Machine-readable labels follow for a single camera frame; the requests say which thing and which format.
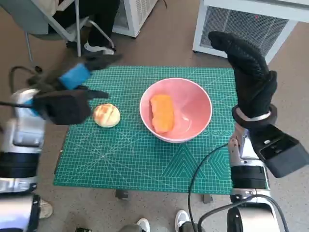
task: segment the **chair leg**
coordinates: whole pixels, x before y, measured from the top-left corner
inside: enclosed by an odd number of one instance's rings
[[[29,35],[28,35],[27,32],[25,32],[25,38],[26,38],[26,43],[27,43],[27,50],[28,50],[29,60],[30,60],[30,62],[31,62],[31,65],[32,65],[33,67],[35,67],[35,64],[34,64],[33,58],[32,58],[32,53],[31,53]]]
[[[75,15],[76,15],[76,33],[77,33],[77,56],[82,55],[81,49],[81,31],[79,28],[79,0],[75,0]]]
[[[30,47],[29,34],[27,32],[25,32],[25,38],[26,38],[28,56],[29,56],[29,60],[30,60],[31,66],[34,68],[34,70],[37,73],[41,73],[41,72],[43,72],[43,69],[40,66],[35,65],[35,63],[33,61],[32,53],[31,53],[31,47]]]
[[[91,23],[96,29],[98,29],[99,32],[101,32],[101,34],[110,42],[112,48],[115,48],[115,45],[114,45],[113,41],[110,39],[110,37],[108,37],[107,34],[105,34],[105,32],[98,26],[98,24],[96,24],[91,19],[89,19],[88,22]]]

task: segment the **floor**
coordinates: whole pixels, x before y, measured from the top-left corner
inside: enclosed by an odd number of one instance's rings
[[[122,35],[113,37],[118,52],[124,54],[123,65],[178,65],[228,67],[226,59],[206,54],[194,54],[192,44],[197,19],[198,0],[169,0],[166,9],[159,1],[133,40]],[[23,32],[10,16],[0,9],[0,63],[1,100],[9,99],[7,74],[14,65],[28,66]],[[309,24],[298,23],[270,68],[278,71],[278,90],[273,98],[279,117],[280,129],[298,138],[309,150],[309,78],[308,78]],[[31,37],[35,60],[45,70],[67,55],[62,41],[47,42]],[[18,74],[16,88],[25,86],[26,76]],[[9,116],[1,108],[3,124]],[[54,214],[40,223],[40,232],[73,232],[76,226],[91,228],[94,232],[116,232],[122,226],[149,219],[152,231],[174,231],[174,215],[187,209],[187,195],[161,192],[132,192],[131,200],[122,202],[114,197],[114,190],[94,188],[65,188],[53,186],[53,172],[61,149],[66,127],[48,125],[45,145],[39,167],[37,193],[51,202]],[[309,168],[303,168],[283,179],[270,175],[273,197],[282,207],[291,231],[309,231],[308,191]],[[203,205],[198,195],[193,196],[194,218],[229,202],[228,196],[214,196],[214,202]],[[226,231],[226,212],[209,218],[207,231]]]

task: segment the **pants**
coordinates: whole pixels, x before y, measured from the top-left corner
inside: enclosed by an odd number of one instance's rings
[[[119,8],[120,0],[80,0],[80,18],[94,17],[94,22],[109,36],[112,35],[114,20]],[[64,28],[76,22],[75,4],[72,3],[65,11],[57,11],[54,19]],[[90,46],[108,46],[109,41],[95,28],[92,27],[88,36]]]
[[[139,225],[127,225],[124,226],[119,232],[144,232],[144,230],[141,229],[141,227]],[[190,221],[185,222],[180,228],[178,232],[194,232],[193,228],[192,228],[192,224]]]

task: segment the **person's foot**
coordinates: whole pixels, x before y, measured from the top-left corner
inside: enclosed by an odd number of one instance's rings
[[[53,207],[47,201],[40,200],[40,219],[49,218],[53,214]]]
[[[138,224],[143,229],[143,231],[150,232],[150,224],[147,219],[141,218],[136,224]]]
[[[99,52],[102,51],[105,55],[114,55],[114,51],[108,47],[100,47],[100,46],[90,46],[88,41],[84,44],[84,48],[89,52]]]
[[[175,230],[179,231],[179,228],[187,221],[190,221],[189,215],[184,210],[179,210],[175,217]]]

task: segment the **person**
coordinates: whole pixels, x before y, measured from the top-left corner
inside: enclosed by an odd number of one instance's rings
[[[71,26],[76,22],[75,4],[72,3],[64,11],[57,11],[57,7],[64,0],[38,0],[42,7],[64,28]],[[114,20],[119,8],[120,0],[80,0],[79,14],[80,18],[93,16],[93,21],[109,36],[112,35]],[[84,45],[85,50],[89,52],[102,51],[103,54],[114,54],[109,48],[109,41],[92,26],[88,35],[88,40]]]
[[[179,210],[175,217],[175,231],[176,232],[194,232],[189,215],[184,210]],[[126,225],[119,232],[150,232],[149,221],[141,218],[136,224]]]

